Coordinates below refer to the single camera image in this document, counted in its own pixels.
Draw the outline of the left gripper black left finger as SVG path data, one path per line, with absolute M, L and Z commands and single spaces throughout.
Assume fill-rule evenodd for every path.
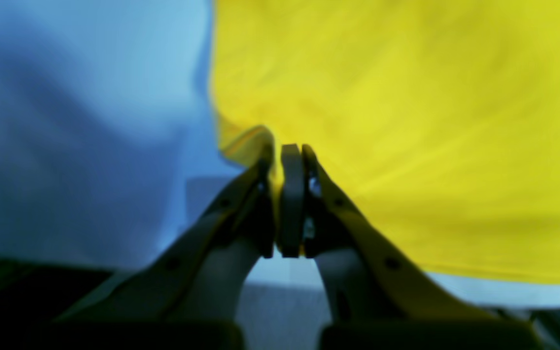
M 246 277 L 273 256 L 272 146 L 226 185 L 149 268 L 42 329 L 44 350 L 243 350 L 234 323 Z

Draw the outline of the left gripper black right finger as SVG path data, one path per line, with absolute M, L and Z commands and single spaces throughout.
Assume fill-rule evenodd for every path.
M 313 149 L 282 147 L 278 246 L 313 259 L 332 323 L 321 350 L 540 350 L 532 328 L 460 301 L 376 230 Z

